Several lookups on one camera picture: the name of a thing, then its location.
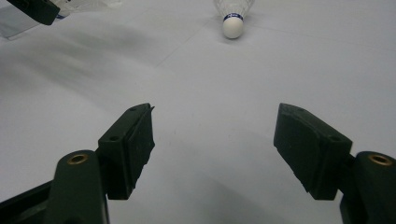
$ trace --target black object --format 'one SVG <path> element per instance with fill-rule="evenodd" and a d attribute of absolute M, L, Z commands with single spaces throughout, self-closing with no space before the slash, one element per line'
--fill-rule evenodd
<path fill-rule="evenodd" d="M 365 151 L 349 154 L 352 142 L 308 111 L 279 106 L 274 145 L 316 200 L 340 204 L 346 224 L 396 223 L 396 160 Z"/>
<path fill-rule="evenodd" d="M 149 161 L 152 109 L 128 109 L 100 138 L 96 152 L 66 155 L 52 181 L 0 203 L 0 223 L 107 224 L 106 194 L 128 199 Z"/>
<path fill-rule="evenodd" d="M 50 0 L 8 0 L 10 4 L 33 20 L 52 25 L 60 9 Z"/>

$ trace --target transparent plastic object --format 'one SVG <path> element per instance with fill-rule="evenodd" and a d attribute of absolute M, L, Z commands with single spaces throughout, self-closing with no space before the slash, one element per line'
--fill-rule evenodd
<path fill-rule="evenodd" d="M 234 39 L 243 33 L 244 18 L 254 0 L 214 0 L 216 9 L 223 18 L 223 33 Z"/>
<path fill-rule="evenodd" d="M 121 0 L 51 0 L 61 9 L 60 18 L 75 12 L 99 11 L 121 5 Z"/>
<path fill-rule="evenodd" d="M 0 8 L 0 36 L 9 40 L 15 39 L 19 34 L 37 26 L 37 21 L 25 15 L 14 6 Z"/>

